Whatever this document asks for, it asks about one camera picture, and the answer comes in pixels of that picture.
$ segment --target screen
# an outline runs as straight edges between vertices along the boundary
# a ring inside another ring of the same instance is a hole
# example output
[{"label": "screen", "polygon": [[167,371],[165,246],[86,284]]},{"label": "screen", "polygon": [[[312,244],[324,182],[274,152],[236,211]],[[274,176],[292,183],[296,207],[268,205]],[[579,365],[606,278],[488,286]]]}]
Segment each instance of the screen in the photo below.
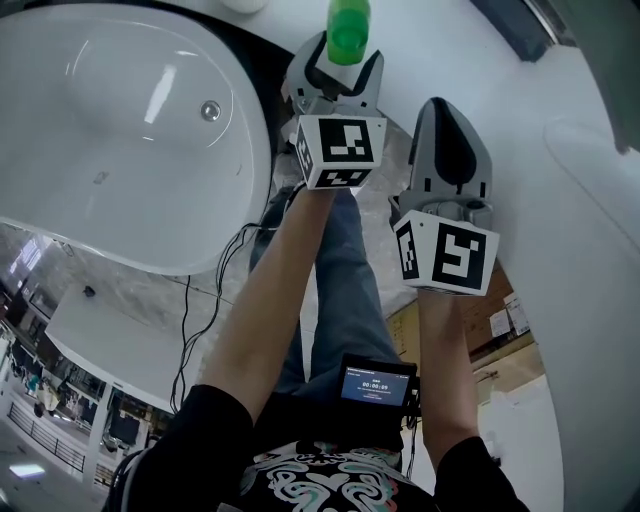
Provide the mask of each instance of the screen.
[{"label": "screen", "polygon": [[381,405],[402,406],[409,376],[347,367],[342,398]]}]

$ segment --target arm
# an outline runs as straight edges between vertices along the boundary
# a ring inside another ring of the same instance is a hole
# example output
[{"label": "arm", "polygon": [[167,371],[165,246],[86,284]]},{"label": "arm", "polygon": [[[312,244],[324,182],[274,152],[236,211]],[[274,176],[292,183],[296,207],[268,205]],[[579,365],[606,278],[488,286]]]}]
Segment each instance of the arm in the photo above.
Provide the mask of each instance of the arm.
[{"label": "arm", "polygon": [[334,195],[298,193],[205,364],[201,384],[233,396],[254,423],[282,371]]},{"label": "arm", "polygon": [[422,432],[436,470],[451,448],[478,435],[476,385],[457,300],[418,291]]}]

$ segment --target jeans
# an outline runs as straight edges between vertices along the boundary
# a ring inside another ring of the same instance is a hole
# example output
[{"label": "jeans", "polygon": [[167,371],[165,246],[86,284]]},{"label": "jeans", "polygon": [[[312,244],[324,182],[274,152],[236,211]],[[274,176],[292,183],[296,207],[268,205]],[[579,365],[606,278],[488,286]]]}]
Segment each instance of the jeans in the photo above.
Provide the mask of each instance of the jeans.
[{"label": "jeans", "polygon": [[[264,227],[279,226],[290,193],[291,189],[282,189],[271,201],[263,218]],[[250,270],[273,235],[273,231],[258,232]],[[358,204],[348,189],[336,194],[315,268],[319,310],[309,382],[304,376],[298,322],[275,392],[329,404],[337,397],[345,353],[400,362],[382,316],[376,279],[367,262]]]}]

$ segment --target drain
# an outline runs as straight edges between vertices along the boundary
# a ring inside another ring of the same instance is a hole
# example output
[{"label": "drain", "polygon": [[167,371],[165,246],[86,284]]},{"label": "drain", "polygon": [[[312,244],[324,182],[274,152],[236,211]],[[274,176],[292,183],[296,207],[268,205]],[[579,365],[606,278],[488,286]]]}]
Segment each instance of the drain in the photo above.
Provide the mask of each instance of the drain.
[{"label": "drain", "polygon": [[220,105],[213,100],[205,101],[200,107],[200,115],[202,116],[202,119],[209,121],[210,123],[216,121],[220,117],[220,112]]}]

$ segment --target green bottle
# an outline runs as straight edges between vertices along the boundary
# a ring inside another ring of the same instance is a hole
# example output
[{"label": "green bottle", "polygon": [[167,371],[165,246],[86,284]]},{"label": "green bottle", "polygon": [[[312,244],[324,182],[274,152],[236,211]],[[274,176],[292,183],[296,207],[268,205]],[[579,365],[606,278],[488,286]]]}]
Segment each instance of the green bottle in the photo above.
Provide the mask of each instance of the green bottle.
[{"label": "green bottle", "polygon": [[331,0],[327,21],[329,60],[341,66],[358,64],[369,40],[369,0]]}]

